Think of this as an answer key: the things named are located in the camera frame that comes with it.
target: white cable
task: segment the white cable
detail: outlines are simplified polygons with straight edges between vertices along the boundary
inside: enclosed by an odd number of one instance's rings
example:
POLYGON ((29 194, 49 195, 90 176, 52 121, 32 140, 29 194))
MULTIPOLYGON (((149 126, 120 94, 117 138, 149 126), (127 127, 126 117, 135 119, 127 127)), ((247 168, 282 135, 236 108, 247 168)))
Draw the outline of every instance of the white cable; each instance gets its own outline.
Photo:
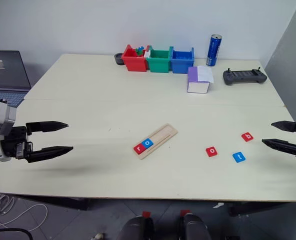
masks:
MULTIPOLYGON (((15 204, 15 198, 14 198, 14 197, 9 198, 9 196, 7 196, 7 195, 0 194, 0 216, 3 216, 3 215, 5 215, 5 214, 7 214, 7 213, 12 209, 12 207, 14 206, 14 204, 15 204), (7 201, 6 201, 5 206, 2 206, 2 199, 4 199, 4 198, 7 198, 7 201)), ((1 223, 1 222, 0 222, 0 227, 1 227, 1 226, 4 226, 5 228, 8 228, 8 227, 6 226, 6 224, 10 224, 10 223, 14 222, 14 221, 17 220, 18 218, 20 218, 22 215, 24 215, 25 213, 27 213, 30 209, 32 209, 32 208, 34 208, 34 207, 37 207, 37 206, 43 206, 43 207, 45 208, 45 210, 46 210, 46 214, 45 214, 45 216, 44 216, 44 219, 41 221, 41 223, 40 223, 38 226, 36 226, 35 228, 30 229, 30 230, 28 230, 28 231, 31 232, 31 231, 33 231, 33 230, 39 228, 39 227, 45 222, 45 220, 46 220, 46 218, 47 218, 47 216, 48 216, 48 208, 47 208, 47 206, 46 206, 45 204, 35 204, 35 205, 29 207, 27 210, 25 210, 24 212, 22 212, 21 214, 19 214, 19 215, 18 215, 17 217, 15 217, 14 219, 12 219, 12 220, 10 220, 10 221, 8 221, 8 222, 5 222, 5 223, 1 223)))

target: red storage bin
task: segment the red storage bin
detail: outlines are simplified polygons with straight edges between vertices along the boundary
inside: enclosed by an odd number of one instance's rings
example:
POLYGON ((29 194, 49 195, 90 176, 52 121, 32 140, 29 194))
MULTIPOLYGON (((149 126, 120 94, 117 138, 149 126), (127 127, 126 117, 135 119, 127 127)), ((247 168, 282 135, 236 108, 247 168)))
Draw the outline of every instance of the red storage bin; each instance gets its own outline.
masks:
POLYGON ((144 54, 148 51, 149 45, 146 49, 142 52, 142 56, 138 56, 136 53, 136 49, 132 48, 130 44, 127 45, 126 49, 124 50, 123 54, 121 55, 121 59, 123 60, 124 64, 126 65, 128 71, 135 71, 135 72, 146 72, 148 69, 148 63, 144 58, 144 54))

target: blue storage bin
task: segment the blue storage bin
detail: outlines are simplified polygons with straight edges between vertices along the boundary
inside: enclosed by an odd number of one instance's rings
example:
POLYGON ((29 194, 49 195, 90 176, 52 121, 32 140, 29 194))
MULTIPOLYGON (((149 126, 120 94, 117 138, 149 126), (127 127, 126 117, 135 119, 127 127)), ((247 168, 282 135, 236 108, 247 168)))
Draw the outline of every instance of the blue storage bin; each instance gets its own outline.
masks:
POLYGON ((194 48, 191 51, 175 51, 170 47, 170 62, 174 74, 187 74, 188 68, 194 66, 194 48))

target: plastic bin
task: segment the plastic bin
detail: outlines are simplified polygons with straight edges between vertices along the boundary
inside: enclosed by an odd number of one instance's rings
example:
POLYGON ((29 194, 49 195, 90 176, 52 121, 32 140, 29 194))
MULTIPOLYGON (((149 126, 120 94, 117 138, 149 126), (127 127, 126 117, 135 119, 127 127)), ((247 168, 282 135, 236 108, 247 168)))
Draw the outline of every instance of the plastic bin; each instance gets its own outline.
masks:
POLYGON ((191 51, 175 51, 170 47, 170 62, 174 74, 187 74, 188 68, 194 66, 194 48, 191 51))
POLYGON ((168 73, 170 66, 170 48, 169 50, 154 50, 152 46, 149 47, 147 53, 147 62, 150 72, 153 73, 168 73))
POLYGON ((143 54, 141 56, 138 56, 136 53, 136 49, 132 48, 132 46, 130 46, 129 44, 127 45, 126 49, 121 55, 121 59, 126 65, 128 71, 135 71, 135 72, 147 71, 148 63, 144 58, 144 54, 148 49, 149 49, 149 45, 147 46, 146 49, 142 51, 143 54))

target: blue can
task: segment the blue can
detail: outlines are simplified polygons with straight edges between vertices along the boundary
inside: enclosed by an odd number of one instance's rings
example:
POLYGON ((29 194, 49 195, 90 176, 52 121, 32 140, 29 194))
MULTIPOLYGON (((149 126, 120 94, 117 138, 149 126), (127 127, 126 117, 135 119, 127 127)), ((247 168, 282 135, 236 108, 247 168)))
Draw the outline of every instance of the blue can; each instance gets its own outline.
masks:
POLYGON ((211 35, 207 61, 206 61, 206 64, 208 66, 215 66, 221 42, 222 42, 221 35, 219 34, 211 35))

